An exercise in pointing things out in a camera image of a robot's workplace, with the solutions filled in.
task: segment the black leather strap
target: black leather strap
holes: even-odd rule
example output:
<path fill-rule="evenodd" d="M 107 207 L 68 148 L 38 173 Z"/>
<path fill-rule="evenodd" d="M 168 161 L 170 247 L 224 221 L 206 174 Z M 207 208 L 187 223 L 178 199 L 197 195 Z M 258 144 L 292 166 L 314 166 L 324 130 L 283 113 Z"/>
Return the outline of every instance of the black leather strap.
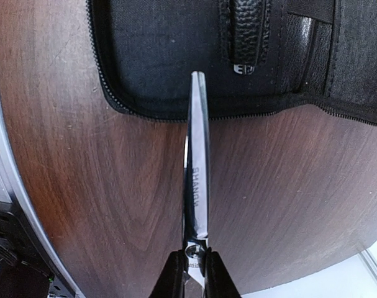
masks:
<path fill-rule="evenodd" d="M 271 0 L 233 0 L 231 15 L 233 64 L 264 63 L 270 37 Z"/>
<path fill-rule="evenodd" d="M 293 0 L 288 2 L 288 13 L 333 23 L 335 0 Z"/>

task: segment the wooden surface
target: wooden surface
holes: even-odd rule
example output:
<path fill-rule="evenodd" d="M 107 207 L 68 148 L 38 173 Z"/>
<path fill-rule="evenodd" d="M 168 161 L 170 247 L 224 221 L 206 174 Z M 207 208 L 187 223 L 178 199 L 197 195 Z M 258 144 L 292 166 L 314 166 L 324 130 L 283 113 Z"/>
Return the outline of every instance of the wooden surface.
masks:
<path fill-rule="evenodd" d="M 0 0 L 0 92 L 20 173 L 87 297 L 147 297 L 181 245 L 185 125 L 103 99 L 84 0 Z M 210 243 L 239 291 L 377 239 L 377 128 L 306 106 L 211 123 Z"/>

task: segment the black fabric case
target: black fabric case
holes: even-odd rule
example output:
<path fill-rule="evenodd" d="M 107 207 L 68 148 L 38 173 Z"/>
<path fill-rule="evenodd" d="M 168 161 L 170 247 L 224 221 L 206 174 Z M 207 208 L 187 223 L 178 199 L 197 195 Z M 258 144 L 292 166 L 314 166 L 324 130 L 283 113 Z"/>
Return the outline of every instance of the black fabric case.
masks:
<path fill-rule="evenodd" d="M 230 60 L 233 1 L 87 0 L 105 98 L 122 113 L 184 120 L 190 74 L 203 71 L 213 119 L 315 104 L 377 125 L 377 0 L 271 5 L 267 62 L 244 76 Z"/>

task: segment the scissor blade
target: scissor blade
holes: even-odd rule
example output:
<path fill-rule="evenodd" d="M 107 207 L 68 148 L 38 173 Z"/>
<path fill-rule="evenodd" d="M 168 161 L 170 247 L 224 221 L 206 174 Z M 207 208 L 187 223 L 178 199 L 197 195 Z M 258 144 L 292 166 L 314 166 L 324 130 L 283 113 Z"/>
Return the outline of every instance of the scissor blade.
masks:
<path fill-rule="evenodd" d="M 185 229 L 187 240 L 206 240 L 209 196 L 209 120 L 203 73 L 191 75 L 186 139 Z"/>
<path fill-rule="evenodd" d="M 209 120 L 203 73 L 191 75 L 184 159 L 184 249 L 187 273 L 204 287 L 202 261 L 207 248 L 209 198 Z"/>

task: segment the scissor pivot screw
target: scissor pivot screw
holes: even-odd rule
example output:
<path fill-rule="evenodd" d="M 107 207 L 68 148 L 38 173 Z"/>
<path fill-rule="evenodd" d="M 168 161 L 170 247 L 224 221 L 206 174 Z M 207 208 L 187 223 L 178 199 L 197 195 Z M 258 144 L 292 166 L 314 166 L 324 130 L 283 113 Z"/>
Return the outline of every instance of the scissor pivot screw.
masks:
<path fill-rule="evenodd" d="M 198 259 L 205 254 L 205 250 L 199 244 L 191 245 L 186 248 L 186 256 L 188 258 Z"/>

